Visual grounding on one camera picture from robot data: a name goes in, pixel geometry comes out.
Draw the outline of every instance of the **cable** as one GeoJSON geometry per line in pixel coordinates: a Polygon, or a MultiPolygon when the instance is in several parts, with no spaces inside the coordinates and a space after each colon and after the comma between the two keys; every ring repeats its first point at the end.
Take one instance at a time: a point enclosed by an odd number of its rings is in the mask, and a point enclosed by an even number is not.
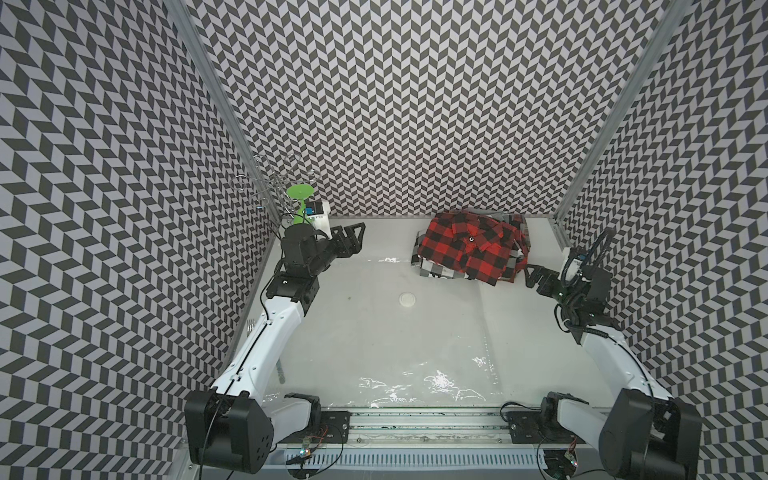
{"type": "Polygon", "coordinates": [[[547,437],[542,435],[541,436],[541,441],[536,446],[536,466],[538,467],[538,472],[541,473],[541,477],[544,480],[547,480],[547,477],[544,475],[544,470],[541,470],[541,463],[538,461],[538,451],[541,448],[541,444],[544,443],[544,440],[546,440],[546,439],[547,439],[547,437]]]}
{"type": "Polygon", "coordinates": [[[270,278],[270,281],[264,284],[264,288],[261,289],[261,293],[259,293],[259,303],[261,303],[261,308],[264,309],[264,315],[266,315],[267,322],[270,321],[270,313],[266,311],[266,305],[264,305],[264,299],[262,297],[264,296],[264,290],[266,290],[266,288],[270,285],[274,277],[275,276],[272,275],[272,278],[270,278]]]}
{"type": "Polygon", "coordinates": [[[581,299],[585,299],[585,300],[587,299],[587,294],[584,293],[584,291],[589,290],[590,288],[591,288],[591,285],[589,282],[582,282],[581,285],[570,290],[568,292],[568,296],[562,299],[560,301],[560,304],[567,307],[568,310],[571,312],[571,315],[575,315],[574,305],[576,305],[576,302],[581,299]]]}
{"type": "Polygon", "coordinates": [[[589,270],[587,271],[587,275],[589,277],[592,277],[592,274],[594,271],[600,266],[600,262],[603,261],[603,257],[608,253],[608,249],[611,247],[611,242],[614,240],[614,235],[616,234],[616,230],[613,228],[606,228],[603,230],[603,233],[598,237],[598,239],[595,241],[594,245],[590,249],[590,253],[588,253],[588,256],[591,257],[591,255],[594,255],[594,252],[598,249],[598,245],[600,245],[601,240],[604,239],[603,247],[600,249],[600,253],[598,254],[598,257],[594,259],[594,262],[589,266],[589,270]]]}
{"type": "Polygon", "coordinates": [[[285,217],[286,215],[293,215],[294,217],[296,217],[296,216],[302,217],[304,219],[304,221],[302,223],[310,223],[310,224],[312,223],[312,222],[310,222],[310,219],[308,219],[304,214],[295,214],[294,212],[283,212],[280,215],[280,222],[281,223],[283,221],[283,217],[285,217]]]}
{"type": "Polygon", "coordinates": [[[269,227],[269,229],[270,229],[270,232],[274,233],[274,234],[275,234],[275,237],[277,237],[277,239],[278,239],[278,240],[282,240],[282,237],[280,236],[280,227],[281,227],[281,226],[280,226],[280,225],[278,225],[278,224],[276,224],[276,223],[274,223],[274,222],[273,222],[272,220],[270,220],[269,218],[267,218],[267,219],[266,219],[266,221],[267,221],[267,223],[268,223],[267,225],[268,225],[268,227],[269,227]]]}
{"type": "Polygon", "coordinates": [[[570,320],[565,320],[565,327],[569,330],[574,330],[575,332],[582,332],[582,333],[591,333],[592,335],[601,336],[604,339],[611,339],[611,336],[608,335],[606,332],[598,329],[593,329],[588,326],[580,326],[580,325],[574,325],[571,323],[570,320]]]}
{"type": "Polygon", "coordinates": [[[328,465],[327,467],[323,468],[322,470],[319,470],[317,473],[313,473],[312,475],[310,475],[310,477],[313,477],[315,475],[319,475],[319,474],[323,473],[324,471],[326,471],[328,468],[333,467],[336,464],[336,462],[339,461],[339,458],[341,458],[341,455],[344,453],[344,434],[341,433],[341,430],[339,430],[339,427],[337,427],[336,425],[331,425],[331,426],[334,429],[336,429],[336,431],[339,433],[339,437],[341,438],[341,452],[339,452],[339,456],[337,456],[336,459],[334,459],[333,462],[330,465],[328,465]]]}
{"type": "Polygon", "coordinates": [[[520,402],[506,402],[504,405],[499,407],[499,409],[498,409],[498,416],[500,416],[502,418],[502,420],[504,420],[507,423],[509,423],[509,420],[507,420],[507,417],[504,416],[504,413],[503,413],[502,410],[504,410],[505,408],[507,408],[510,405],[515,405],[515,406],[522,407],[524,409],[530,409],[530,410],[541,410],[541,407],[529,407],[529,406],[523,405],[520,402]]]}
{"type": "MultiPolygon", "coordinates": [[[[249,356],[249,355],[250,355],[250,353],[253,351],[253,348],[254,348],[254,346],[256,346],[256,344],[259,342],[259,338],[261,338],[261,334],[262,334],[262,333],[264,333],[264,330],[266,330],[266,325],[264,325],[264,327],[263,327],[263,328],[261,329],[261,331],[259,332],[259,335],[257,335],[257,336],[256,336],[256,339],[253,341],[253,343],[251,343],[251,345],[250,345],[250,348],[248,349],[248,352],[246,352],[245,356],[243,357],[243,361],[242,361],[242,362],[240,362],[240,366],[239,366],[239,367],[237,367],[237,370],[235,371],[235,375],[237,375],[238,373],[240,373],[240,370],[242,370],[242,369],[243,369],[243,367],[245,366],[245,362],[248,360],[248,356],[249,356]]],[[[234,385],[234,384],[235,384],[235,378],[232,378],[232,379],[230,380],[230,384],[229,384],[229,386],[227,387],[227,389],[226,389],[226,390],[224,390],[224,395],[226,395],[227,393],[229,393],[229,392],[230,392],[230,389],[232,388],[232,385],[234,385]]]]}
{"type": "Polygon", "coordinates": [[[594,241],[591,247],[589,247],[589,250],[587,251],[587,255],[584,256],[584,261],[581,262],[582,267],[586,268],[587,266],[589,266],[589,260],[592,260],[592,255],[594,255],[594,252],[598,249],[598,247],[600,246],[600,243],[605,238],[605,234],[607,230],[608,229],[605,229],[602,232],[600,232],[600,235],[598,235],[598,239],[594,241]]]}
{"type": "Polygon", "coordinates": [[[560,274],[560,284],[564,286],[565,288],[571,288],[573,285],[576,284],[578,279],[580,278],[579,275],[576,273],[573,275],[573,278],[570,280],[566,280],[565,277],[568,275],[568,270],[571,268],[571,263],[575,260],[576,257],[568,257],[568,261],[565,262],[565,265],[563,265],[563,271],[560,274]]]}
{"type": "Polygon", "coordinates": [[[554,311],[552,312],[554,314],[554,322],[558,324],[558,328],[560,329],[560,331],[570,333],[571,332],[570,330],[564,329],[563,326],[560,324],[560,320],[558,318],[558,307],[560,307],[560,310],[563,309],[563,306],[560,303],[554,306],[554,311]]]}
{"type": "Polygon", "coordinates": [[[200,449],[200,468],[197,470],[197,479],[203,480],[203,457],[205,456],[205,448],[208,446],[208,438],[210,437],[210,431],[214,428],[214,422],[216,421],[216,415],[219,414],[219,409],[221,408],[221,401],[222,398],[219,397],[219,401],[216,402],[216,410],[214,411],[213,418],[210,419],[210,424],[208,425],[208,431],[205,433],[205,440],[203,441],[203,448],[200,449]]]}
{"type": "Polygon", "coordinates": [[[321,436],[318,437],[316,435],[313,435],[313,438],[320,439],[320,441],[317,442],[317,445],[315,446],[314,449],[310,449],[310,453],[314,453],[315,450],[320,448],[320,446],[323,444],[323,440],[325,439],[327,434],[328,434],[328,425],[326,425],[326,429],[325,429],[325,431],[323,432],[323,434],[321,436]]]}

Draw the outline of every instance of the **black and white patterned wallpaper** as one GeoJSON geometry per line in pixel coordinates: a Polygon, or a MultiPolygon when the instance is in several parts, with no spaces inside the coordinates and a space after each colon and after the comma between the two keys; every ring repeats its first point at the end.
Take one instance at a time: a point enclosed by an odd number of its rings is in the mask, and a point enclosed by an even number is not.
{"type": "Polygon", "coordinates": [[[0,478],[161,478],[268,230],[159,0],[0,2],[0,170],[0,478]]]}
{"type": "Polygon", "coordinates": [[[566,219],[582,244],[617,228],[614,315],[705,415],[702,478],[768,469],[766,21],[695,2],[566,219]]]}
{"type": "Polygon", "coordinates": [[[553,212],[667,1],[187,4],[272,171],[428,215],[553,212]]]}

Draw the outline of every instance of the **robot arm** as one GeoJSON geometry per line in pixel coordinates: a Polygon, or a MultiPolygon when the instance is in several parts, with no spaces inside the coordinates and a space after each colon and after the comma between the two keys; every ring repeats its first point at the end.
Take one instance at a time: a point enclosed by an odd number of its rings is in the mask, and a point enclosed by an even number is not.
{"type": "Polygon", "coordinates": [[[286,229],[283,259],[266,287],[265,311],[255,328],[211,390],[187,397],[184,416],[193,463],[256,473],[280,440],[319,429],[315,396],[293,393],[265,408],[261,403],[280,353],[317,294],[318,275],[337,257],[358,253],[364,233],[364,223],[334,227],[330,238],[310,223],[286,229]]]}
{"type": "Polygon", "coordinates": [[[596,449],[615,478],[694,480],[701,417],[675,399],[643,367],[605,315],[611,274],[599,267],[614,231],[607,229],[587,252],[567,252],[561,272],[535,266],[526,284],[558,301],[563,325],[594,360],[614,397],[608,416],[572,396],[550,392],[541,404],[542,426],[562,427],[596,449]],[[601,252],[595,256],[602,243],[601,252]]]}

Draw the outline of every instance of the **black mounting plate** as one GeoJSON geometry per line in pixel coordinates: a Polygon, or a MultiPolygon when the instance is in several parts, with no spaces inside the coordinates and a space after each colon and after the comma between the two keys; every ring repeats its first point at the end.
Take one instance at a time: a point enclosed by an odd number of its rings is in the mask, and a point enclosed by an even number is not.
{"type": "MultiPolygon", "coordinates": [[[[323,444],[327,443],[346,443],[349,438],[349,418],[352,416],[349,412],[323,411],[320,413],[320,428],[325,429],[324,425],[328,426],[328,432],[323,440],[323,444]]],[[[286,438],[280,440],[279,443],[301,443],[304,437],[308,435],[319,435],[321,432],[308,432],[302,430],[300,432],[294,432],[288,435],[286,438]]]]}
{"type": "MultiPolygon", "coordinates": [[[[505,412],[504,414],[509,420],[509,435],[512,438],[512,443],[534,443],[541,442],[542,437],[545,435],[546,443],[571,443],[576,435],[570,430],[566,430],[559,425],[548,426],[546,430],[541,429],[541,413],[540,412],[505,412]]],[[[581,439],[577,440],[577,443],[584,443],[581,439]]]]}

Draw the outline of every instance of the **plaid shirt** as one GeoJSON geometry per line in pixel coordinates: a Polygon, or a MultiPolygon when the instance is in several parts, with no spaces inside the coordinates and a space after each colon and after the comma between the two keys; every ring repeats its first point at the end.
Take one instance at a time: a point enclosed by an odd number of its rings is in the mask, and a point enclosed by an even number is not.
{"type": "Polygon", "coordinates": [[[528,242],[518,228],[461,211],[443,212],[432,219],[419,255],[449,269],[466,272],[469,279],[495,285],[513,250],[520,250],[524,258],[515,265],[515,271],[523,270],[528,242]]]}

